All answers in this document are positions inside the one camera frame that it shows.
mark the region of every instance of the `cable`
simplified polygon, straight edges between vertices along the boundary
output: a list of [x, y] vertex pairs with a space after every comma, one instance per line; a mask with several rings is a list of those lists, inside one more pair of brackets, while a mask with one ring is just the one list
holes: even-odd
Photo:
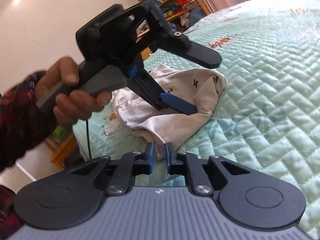
[[92, 156], [91, 156], [90, 138], [89, 138], [89, 121], [85, 120], [85, 124], [86, 124], [86, 127], [87, 127], [87, 143], [88, 143], [88, 150], [89, 150], [89, 159], [91, 160]]

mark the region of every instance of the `hand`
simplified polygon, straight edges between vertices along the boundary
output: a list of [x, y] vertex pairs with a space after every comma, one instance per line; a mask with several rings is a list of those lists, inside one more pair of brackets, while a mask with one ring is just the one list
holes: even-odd
[[[79, 82], [78, 65], [70, 57], [59, 59], [35, 87], [36, 99], [45, 95], [60, 80], [68, 86], [75, 86]], [[91, 97], [81, 90], [74, 90], [69, 96], [59, 94], [56, 96], [57, 105], [53, 112], [63, 124], [75, 124], [78, 119], [87, 120], [92, 112], [100, 112], [112, 99], [112, 93], [102, 92], [97, 98]]]

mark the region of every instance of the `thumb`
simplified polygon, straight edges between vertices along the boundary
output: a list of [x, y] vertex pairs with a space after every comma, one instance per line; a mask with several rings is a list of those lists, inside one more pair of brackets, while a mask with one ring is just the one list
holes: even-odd
[[58, 69], [61, 72], [63, 83], [68, 86], [75, 86], [79, 82], [78, 65], [70, 57], [61, 59]]

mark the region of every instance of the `gray base plate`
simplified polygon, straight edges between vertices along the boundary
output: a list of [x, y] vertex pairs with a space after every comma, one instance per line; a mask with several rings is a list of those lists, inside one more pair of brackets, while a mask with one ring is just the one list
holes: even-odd
[[277, 232], [242, 228], [225, 218], [212, 199], [186, 187], [133, 187], [109, 197], [87, 222], [65, 230], [23, 226], [10, 240], [310, 240], [297, 227]]

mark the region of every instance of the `quilted bedspread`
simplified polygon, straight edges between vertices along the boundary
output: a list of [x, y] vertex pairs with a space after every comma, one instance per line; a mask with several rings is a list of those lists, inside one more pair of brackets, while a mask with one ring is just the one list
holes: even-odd
[[[204, 159], [220, 155], [297, 186], [308, 204], [300, 227], [320, 238], [320, 0], [252, 0], [207, 16], [187, 33], [219, 51], [228, 85], [209, 122], [179, 150]], [[158, 50], [145, 68], [160, 63], [198, 67]], [[111, 111], [107, 106], [89, 122], [93, 157], [143, 150], [146, 143], [124, 126], [104, 135]], [[86, 150], [85, 123], [74, 132]], [[183, 183], [166, 174], [164, 161], [136, 181]]]

